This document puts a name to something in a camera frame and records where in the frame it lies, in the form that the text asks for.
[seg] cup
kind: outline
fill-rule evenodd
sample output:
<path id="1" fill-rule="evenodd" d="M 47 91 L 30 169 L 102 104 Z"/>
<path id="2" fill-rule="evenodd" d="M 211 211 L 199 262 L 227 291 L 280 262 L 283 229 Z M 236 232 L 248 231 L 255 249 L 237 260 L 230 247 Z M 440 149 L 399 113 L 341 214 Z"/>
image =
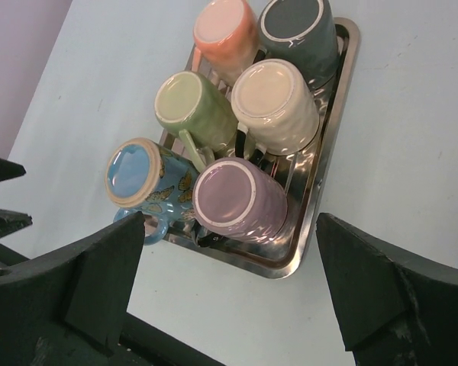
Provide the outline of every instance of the cup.
<path id="1" fill-rule="evenodd" d="M 193 37 L 192 71 L 198 71 L 203 56 L 229 86 L 253 64 L 260 45 L 256 16 L 246 0 L 208 4 L 195 22 Z"/>
<path id="2" fill-rule="evenodd" d="M 302 75 L 288 61 L 255 63 L 237 80 L 231 105 L 239 120 L 236 146 L 250 133 L 272 155 L 306 147 L 319 127 L 319 114 Z"/>
<path id="3" fill-rule="evenodd" d="M 154 110 L 161 126 L 183 142 L 200 172 L 214 161 L 214 153 L 228 151 L 231 141 L 234 145 L 237 119 L 231 103 L 197 72 L 178 72 L 166 80 Z"/>
<path id="4" fill-rule="evenodd" d="M 198 177 L 193 194 L 197 221 L 226 238 L 265 243 L 287 215 L 283 188 L 251 162 L 223 158 Z"/>
<path id="5" fill-rule="evenodd" d="M 120 207 L 114 221 L 140 211 L 157 219 L 144 244 L 159 242 L 173 221 L 194 220 L 192 193 L 198 172 L 192 163 L 151 140 L 118 147 L 105 173 L 107 195 Z"/>
<path id="6" fill-rule="evenodd" d="M 336 27 L 328 0 L 272 0 L 258 32 L 271 57 L 300 70 L 309 88 L 320 88 L 339 64 Z"/>

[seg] metal tray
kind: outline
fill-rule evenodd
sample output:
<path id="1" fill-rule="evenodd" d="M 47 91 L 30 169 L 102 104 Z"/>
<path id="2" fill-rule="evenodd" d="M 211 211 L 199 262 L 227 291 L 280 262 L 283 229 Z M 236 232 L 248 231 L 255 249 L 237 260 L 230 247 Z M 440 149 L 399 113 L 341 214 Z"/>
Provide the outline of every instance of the metal tray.
<path id="1" fill-rule="evenodd" d="M 275 241 L 261 245 L 230 240 L 224 245 L 200 248 L 191 241 L 191 226 L 187 223 L 171 226 L 165 240 L 266 278 L 284 278 L 295 272 L 304 257 L 317 218 L 321 190 L 360 43 L 360 31 L 351 20 L 335 18 L 334 22 L 340 47 L 340 65 L 336 75 L 314 92 L 321 117 L 318 138 L 295 154 L 266 155 L 273 163 L 267 172 L 284 187 L 289 200 L 287 221 Z M 190 69 L 191 64 L 192 55 L 186 68 Z M 211 77 L 210 66 L 205 60 L 199 71 Z M 231 93 L 230 90 L 223 92 L 227 96 Z M 166 131 L 163 131 L 160 143 L 187 156 L 182 143 Z"/>

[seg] table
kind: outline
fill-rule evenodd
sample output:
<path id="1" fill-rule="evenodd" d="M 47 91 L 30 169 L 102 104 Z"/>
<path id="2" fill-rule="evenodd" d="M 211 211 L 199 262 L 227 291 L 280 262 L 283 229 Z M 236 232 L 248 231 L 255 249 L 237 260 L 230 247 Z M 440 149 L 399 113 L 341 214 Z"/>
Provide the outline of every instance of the table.
<path id="1" fill-rule="evenodd" d="M 31 228 L 3 243 L 35 257 L 108 225 L 111 151 L 158 140 L 156 90 L 184 68 L 206 0 L 73 0 L 0 184 Z M 264 0 L 250 4 L 260 13 Z M 334 0 L 362 43 L 321 211 L 458 268 L 458 1 Z M 145 247 L 128 311 L 228 365 L 352 365 L 318 253 L 281 281 L 172 246 Z"/>

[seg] white tabletop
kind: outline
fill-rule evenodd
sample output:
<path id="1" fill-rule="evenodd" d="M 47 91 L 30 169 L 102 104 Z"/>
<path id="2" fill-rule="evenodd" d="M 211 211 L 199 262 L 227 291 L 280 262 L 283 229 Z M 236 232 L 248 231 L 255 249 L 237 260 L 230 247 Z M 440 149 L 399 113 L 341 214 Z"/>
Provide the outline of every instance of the white tabletop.
<path id="1" fill-rule="evenodd" d="M 185 67 L 206 0 L 73 0 L 0 184 L 35 257 L 107 226 L 112 150 L 158 140 L 156 90 Z M 264 0 L 250 2 L 260 13 Z M 334 0 L 362 43 L 321 211 L 458 267 L 458 0 Z M 352 365 L 315 238 L 281 281 L 162 242 L 145 247 L 128 311 L 228 365 Z"/>

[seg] tray rim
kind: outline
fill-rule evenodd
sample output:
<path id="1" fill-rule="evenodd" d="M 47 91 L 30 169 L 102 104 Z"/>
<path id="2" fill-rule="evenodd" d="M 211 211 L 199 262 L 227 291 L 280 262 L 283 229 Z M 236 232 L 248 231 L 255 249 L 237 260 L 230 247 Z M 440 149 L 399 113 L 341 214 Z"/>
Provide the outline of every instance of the tray rim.
<path id="1" fill-rule="evenodd" d="M 337 131 L 339 130 L 340 120 L 344 111 L 347 92 L 350 87 L 354 66 L 356 64 L 356 56 L 360 46 L 360 29 L 356 23 L 354 23 L 354 21 L 348 18 L 335 17 L 334 23 L 336 27 L 344 27 L 348 34 L 347 54 L 343 61 L 343 67 L 340 69 L 340 78 L 339 82 L 337 83 L 336 92 L 334 93 L 333 102 L 333 105 L 340 105 L 341 107 L 331 108 L 329 113 L 327 125 L 321 140 L 321 147 L 318 149 L 319 155 L 317 159 L 318 164 L 316 172 L 311 183 L 310 195 L 305 206 L 305 213 L 303 215 L 302 225 L 298 235 L 298 242 L 292 258 L 282 267 L 271 268 L 252 261 L 248 261 L 239 255 L 222 252 L 218 249 L 199 247 L 188 248 L 176 240 L 177 238 L 185 240 L 185 238 L 177 236 L 174 233 L 169 232 L 164 238 L 166 241 L 268 279 L 286 278 L 289 275 L 292 275 L 298 269 L 303 261 L 303 258 L 305 257 L 305 253 L 312 238 L 312 232 L 314 230 L 315 221 L 317 219 L 317 212 L 321 202 L 321 191 L 324 187 L 327 172 L 331 162 L 332 152 L 334 151 Z M 193 48 L 186 65 L 186 69 L 189 69 L 191 66 L 190 60 L 192 55 Z M 174 140 L 174 137 L 168 134 L 166 130 L 163 130 L 163 134 L 160 138 L 160 144 L 166 144 L 167 140 Z"/>

